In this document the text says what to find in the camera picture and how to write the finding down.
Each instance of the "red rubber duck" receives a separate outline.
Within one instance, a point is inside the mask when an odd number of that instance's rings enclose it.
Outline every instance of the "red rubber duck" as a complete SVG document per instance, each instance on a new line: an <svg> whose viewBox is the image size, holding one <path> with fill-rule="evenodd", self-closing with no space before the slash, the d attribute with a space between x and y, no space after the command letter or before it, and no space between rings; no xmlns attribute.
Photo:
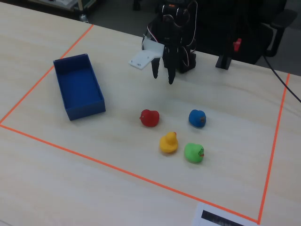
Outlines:
<svg viewBox="0 0 301 226"><path fill-rule="evenodd" d="M157 111L150 111L150 110L143 110L141 112L140 120L144 126L147 127L155 127L159 123L159 112Z"/></svg>

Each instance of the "duck toy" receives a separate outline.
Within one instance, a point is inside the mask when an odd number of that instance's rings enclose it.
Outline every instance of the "duck toy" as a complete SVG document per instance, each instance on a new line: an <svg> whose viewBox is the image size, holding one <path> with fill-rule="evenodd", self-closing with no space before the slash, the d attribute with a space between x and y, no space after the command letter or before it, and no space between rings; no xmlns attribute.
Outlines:
<svg viewBox="0 0 301 226"><path fill-rule="evenodd" d="M159 112L145 109L141 112L140 120L144 126L155 127L160 119Z"/></svg>
<svg viewBox="0 0 301 226"><path fill-rule="evenodd" d="M189 143L185 146L184 155L192 163L201 162L204 158L204 148L202 145Z"/></svg>
<svg viewBox="0 0 301 226"><path fill-rule="evenodd" d="M192 110L189 114L189 122L197 128L202 128L206 123L205 112L200 110Z"/></svg>
<svg viewBox="0 0 301 226"><path fill-rule="evenodd" d="M173 153L178 149L176 132L169 132L160 139L160 149L164 153Z"/></svg>

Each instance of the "green rubber duck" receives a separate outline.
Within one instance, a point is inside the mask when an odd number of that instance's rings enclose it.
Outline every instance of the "green rubber duck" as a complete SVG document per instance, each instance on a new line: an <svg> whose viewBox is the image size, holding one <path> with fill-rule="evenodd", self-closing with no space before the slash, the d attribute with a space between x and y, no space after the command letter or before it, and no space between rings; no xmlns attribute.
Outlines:
<svg viewBox="0 0 301 226"><path fill-rule="evenodd" d="M201 162L204 158L204 148L202 145L189 143L185 146L184 154L190 162Z"/></svg>

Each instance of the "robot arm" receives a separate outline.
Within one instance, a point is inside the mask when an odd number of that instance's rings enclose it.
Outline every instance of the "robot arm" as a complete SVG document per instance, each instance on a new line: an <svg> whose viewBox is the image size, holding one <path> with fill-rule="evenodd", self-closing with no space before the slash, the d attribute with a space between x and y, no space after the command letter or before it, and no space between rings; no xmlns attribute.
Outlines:
<svg viewBox="0 0 301 226"><path fill-rule="evenodd" d="M196 66L196 16L198 4L195 0L162 0L158 16L148 25L153 41L164 47L163 62L168 69L169 84L175 71L184 73ZM159 58L152 61L154 78L158 76Z"/></svg>

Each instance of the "orange tape line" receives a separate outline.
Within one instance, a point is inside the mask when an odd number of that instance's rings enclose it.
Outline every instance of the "orange tape line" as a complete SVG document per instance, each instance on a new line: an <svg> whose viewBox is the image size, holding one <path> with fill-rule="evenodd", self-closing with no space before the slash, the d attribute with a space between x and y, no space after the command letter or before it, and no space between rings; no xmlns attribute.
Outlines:
<svg viewBox="0 0 301 226"><path fill-rule="evenodd" d="M61 56L60 59L64 58L71 49L73 49L73 47L92 29L94 25L91 25L89 27L88 30L86 30L79 39L77 39L77 41ZM43 76L42 78L40 78L34 85L33 87L21 98L21 100L18 101L18 103L16 103L16 105L10 109L10 111L1 119L0 124L3 123L3 121L19 106L19 104L33 91L34 88L37 87L37 85L51 72L51 70L54 68L54 66L52 66Z"/></svg>
<svg viewBox="0 0 301 226"><path fill-rule="evenodd" d="M290 80L290 76L291 76L291 74L287 75L286 82L285 82L286 85L288 85L288 82ZM268 173L267 173L267 178L265 180L262 200L261 200L260 209L259 209L258 221L257 221L257 224L259 224L259 225L261 223L263 207L264 207L264 203L265 203L265 199L266 199L267 191L268 191L268 187L269 187L269 177L271 175L271 170L272 170L272 165L273 165L274 153L275 153L275 148L276 148L276 143L277 143L277 137L278 137L278 131L279 131L279 126L280 126L280 121L281 121L283 105L284 105L284 101L285 101L285 95L286 95L286 88L284 88L284 90L283 90L283 95L282 95L281 105L280 105L280 109L279 109L276 129L275 129L275 135L274 135L274 140L273 140L271 156L269 158Z"/></svg>
<svg viewBox="0 0 301 226"><path fill-rule="evenodd" d="M172 191L172 192L175 192L175 193L184 195L184 196L189 197L189 198L191 198L191 199L194 199L194 200L196 200L196 201L203 202L203 203L205 203L205 204L214 206L214 207L219 208L219 209L221 209L221 210L224 210L224 211L226 211L226 212L229 212L229 213L232 213L232 214L234 214L234 215L237 215L237 216L239 216L239 217L241 217L241 218L244 218L244 219L247 219L247 220L250 220L250 221L252 221L252 222L257 223L257 220L256 220L256 219L250 218L250 217L248 217L248 216L246 216L246 215L243 215L243 214L241 214L241 213L235 212L235 211L233 211L233 210L229 210L229 209L227 209L227 208L225 208L225 207L222 207L222 206L219 206L219 205L217 205L217 204L214 204L214 203L208 202L208 201L206 201L206 200L200 199L200 198L198 198L198 197L195 197L195 196L193 196L193 195L187 194L187 193L185 193L185 192L181 192L181 191L179 191L179 190L176 190L176 189L174 189L174 188L171 188L171 187L168 187L168 186L166 186L166 185L160 184L160 183L158 183L158 182L149 180L149 179L144 178L144 177L142 177L142 176L139 176L139 175L137 175L137 174L135 174L135 173L129 172L129 171L125 170L125 169L122 169L122 168L113 166L113 165L111 165L111 164L109 164L109 163L106 163L106 162L100 161L100 160L98 160L98 159L92 158L92 157L90 157L90 156L87 156L87 155L84 155L84 154L81 154L81 153L72 151L72 150L67 149L67 148L65 148L65 147L61 147L61 146L59 146L59 145L52 144L52 143L50 143L50 142L48 142L48 141L42 140L42 139L40 139L40 138L34 137L34 136L32 136L32 135L23 133L23 132L21 132L21 131L18 131L18 130L16 130L16 129L13 129L13 128L10 128L10 127L4 126L4 125L0 125L0 127L5 128L5 129L8 129L8 130L10 130L10 131L13 131L13 132L15 132L15 133L24 135L24 136L26 136L26 137L32 138L32 139L34 139L34 140L40 141L40 142L42 142L42 143L44 143L44 144L53 146L53 147L58 148L58 149L61 149L61 150L63 150L63 151L69 152L69 153L71 153L71 154L75 154L75 155L80 156L80 157L82 157L82 158L85 158L85 159L88 159L88 160L97 162L97 163L102 164L102 165L104 165L104 166L110 167L110 168L112 168L112 169L114 169L114 170L118 170L118 171L123 172L123 173L125 173L125 174L131 175L131 176L133 176L133 177L135 177L135 178L138 178L138 179L144 180L144 181L146 181L146 182L149 182L149 183L151 183L151 184L153 184L153 185L157 185L157 186L162 187L162 188L165 188L165 189L167 189L167 190L169 190L169 191Z"/></svg>

